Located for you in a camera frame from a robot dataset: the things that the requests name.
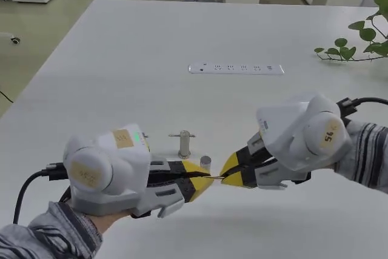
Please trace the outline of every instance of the white desk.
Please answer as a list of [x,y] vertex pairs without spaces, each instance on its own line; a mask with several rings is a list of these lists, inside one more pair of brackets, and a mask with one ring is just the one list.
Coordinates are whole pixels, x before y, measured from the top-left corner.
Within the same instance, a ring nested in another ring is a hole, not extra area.
[[[67,139],[77,132],[93,137],[135,121],[150,136],[153,153],[171,156],[178,140],[167,135],[187,129],[197,135],[194,158],[208,154],[218,173],[255,133],[260,105],[308,90],[334,100],[386,98],[388,83],[373,73],[372,64],[329,66],[312,53],[338,35],[358,44],[347,24],[373,11],[93,2],[0,119],[1,224],[11,222],[24,180],[61,161]],[[110,25],[101,25],[108,17]],[[194,61],[282,64],[286,74],[191,75],[187,65]],[[371,105],[354,118],[388,124],[387,114],[386,107]],[[66,185],[34,182],[21,224],[57,200]],[[98,258],[383,258],[387,210],[387,195],[329,170],[284,192],[215,185],[166,219],[118,222]]]

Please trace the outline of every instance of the metal cylinder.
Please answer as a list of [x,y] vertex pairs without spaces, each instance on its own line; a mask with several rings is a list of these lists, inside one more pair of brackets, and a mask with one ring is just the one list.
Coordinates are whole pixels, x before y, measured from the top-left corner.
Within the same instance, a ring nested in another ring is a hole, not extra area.
[[199,165],[201,166],[201,168],[208,170],[209,173],[210,173],[211,164],[212,164],[212,159],[209,156],[202,156],[199,161]]
[[180,135],[180,144],[179,144],[179,157],[186,159],[190,157],[190,132],[187,130],[182,130]]

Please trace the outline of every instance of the floor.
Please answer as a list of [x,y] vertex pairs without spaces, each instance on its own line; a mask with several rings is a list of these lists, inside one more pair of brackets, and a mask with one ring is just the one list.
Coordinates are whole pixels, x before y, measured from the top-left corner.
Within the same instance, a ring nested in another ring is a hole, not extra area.
[[[52,0],[46,5],[0,2],[0,32],[21,38],[19,45],[0,39],[0,90],[15,100],[92,1]],[[300,0],[261,3],[303,4]],[[0,116],[10,105],[0,96]]]

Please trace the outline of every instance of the green led light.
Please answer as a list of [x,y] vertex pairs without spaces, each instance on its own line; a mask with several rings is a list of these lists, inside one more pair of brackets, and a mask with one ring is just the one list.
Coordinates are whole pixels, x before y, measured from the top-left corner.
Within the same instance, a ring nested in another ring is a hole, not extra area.
[[140,142],[140,136],[138,133],[135,134],[135,141]]

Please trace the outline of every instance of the metal peg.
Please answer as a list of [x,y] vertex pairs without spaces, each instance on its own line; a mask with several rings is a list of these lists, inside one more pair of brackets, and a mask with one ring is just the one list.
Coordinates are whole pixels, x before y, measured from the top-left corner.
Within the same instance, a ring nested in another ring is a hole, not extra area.
[[177,136],[180,138],[178,156],[182,159],[190,157],[190,138],[195,138],[195,135],[192,135],[188,130],[182,130],[179,135],[172,133],[169,136]]

